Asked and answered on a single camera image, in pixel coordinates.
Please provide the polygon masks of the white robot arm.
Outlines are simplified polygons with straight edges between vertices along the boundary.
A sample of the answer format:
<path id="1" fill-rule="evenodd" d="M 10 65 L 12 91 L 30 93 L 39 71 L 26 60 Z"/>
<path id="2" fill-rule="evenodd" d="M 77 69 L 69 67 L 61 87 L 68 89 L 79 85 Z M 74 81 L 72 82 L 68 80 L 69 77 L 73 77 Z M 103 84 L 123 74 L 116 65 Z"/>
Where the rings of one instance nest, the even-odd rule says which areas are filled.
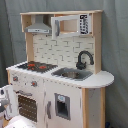
<path id="1" fill-rule="evenodd" d="M 22 116 L 13 117 L 7 125 L 4 125 L 4 116 L 9 101 L 4 94 L 4 90 L 0 90 L 0 128 L 36 128 L 28 119 Z"/>

